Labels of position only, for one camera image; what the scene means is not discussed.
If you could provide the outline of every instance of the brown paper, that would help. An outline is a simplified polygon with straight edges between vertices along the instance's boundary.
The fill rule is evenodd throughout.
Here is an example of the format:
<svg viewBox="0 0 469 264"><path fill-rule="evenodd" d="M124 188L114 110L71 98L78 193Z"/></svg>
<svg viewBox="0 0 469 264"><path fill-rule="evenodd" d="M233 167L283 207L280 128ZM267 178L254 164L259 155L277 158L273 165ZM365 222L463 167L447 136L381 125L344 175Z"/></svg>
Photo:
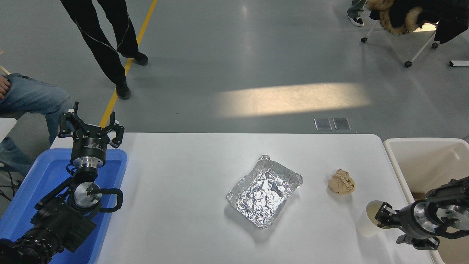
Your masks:
<svg viewBox="0 0 469 264"><path fill-rule="evenodd" d="M338 194L350 194L355 191L355 182L350 174L342 169L337 170L327 183L329 188Z"/></svg>

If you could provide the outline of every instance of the white bin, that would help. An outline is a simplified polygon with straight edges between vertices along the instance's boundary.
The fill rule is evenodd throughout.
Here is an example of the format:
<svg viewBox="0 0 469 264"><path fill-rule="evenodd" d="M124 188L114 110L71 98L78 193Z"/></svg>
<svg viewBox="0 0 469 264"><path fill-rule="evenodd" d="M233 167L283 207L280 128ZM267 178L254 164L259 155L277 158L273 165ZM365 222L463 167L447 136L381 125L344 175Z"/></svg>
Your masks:
<svg viewBox="0 0 469 264"><path fill-rule="evenodd" d="M409 203L411 192L426 193L469 176L469 144L461 139L388 139L384 146ZM431 251L437 264L469 264L469 236L441 238L438 252Z"/></svg>

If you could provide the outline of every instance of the crumpled aluminum foil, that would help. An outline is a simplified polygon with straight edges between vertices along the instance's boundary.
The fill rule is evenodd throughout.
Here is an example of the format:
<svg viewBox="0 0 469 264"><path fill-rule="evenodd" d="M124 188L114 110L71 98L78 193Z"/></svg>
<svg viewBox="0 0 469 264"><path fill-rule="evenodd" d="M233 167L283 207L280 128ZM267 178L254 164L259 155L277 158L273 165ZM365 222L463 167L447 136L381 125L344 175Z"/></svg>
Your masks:
<svg viewBox="0 0 469 264"><path fill-rule="evenodd" d="M228 202L259 229L269 228L303 177L262 155L252 171L226 196Z"/></svg>

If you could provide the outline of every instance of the fur-trimmed jacket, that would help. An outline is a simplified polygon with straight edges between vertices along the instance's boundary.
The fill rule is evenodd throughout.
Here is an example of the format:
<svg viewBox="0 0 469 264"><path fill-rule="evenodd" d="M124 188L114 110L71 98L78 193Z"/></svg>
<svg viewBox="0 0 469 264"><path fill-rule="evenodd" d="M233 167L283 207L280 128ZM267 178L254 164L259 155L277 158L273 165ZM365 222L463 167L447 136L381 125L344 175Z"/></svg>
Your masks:
<svg viewBox="0 0 469 264"><path fill-rule="evenodd" d="M468 29L469 0L368 0L370 18L393 34L412 32L424 23L438 23L435 40L452 40Z"/></svg>

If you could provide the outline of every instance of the paper cup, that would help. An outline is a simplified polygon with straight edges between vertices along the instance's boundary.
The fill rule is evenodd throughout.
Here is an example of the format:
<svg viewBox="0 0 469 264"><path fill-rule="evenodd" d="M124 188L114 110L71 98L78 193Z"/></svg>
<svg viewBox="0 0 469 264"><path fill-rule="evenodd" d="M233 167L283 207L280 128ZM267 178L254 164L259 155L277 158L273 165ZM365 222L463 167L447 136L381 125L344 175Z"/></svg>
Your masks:
<svg viewBox="0 0 469 264"><path fill-rule="evenodd" d="M382 201L374 200L369 202L363 209L358 221L355 223L355 228L359 235L371 237L383 231L383 228L377 227L378 220L375 219L375 215L382 204Z"/></svg>

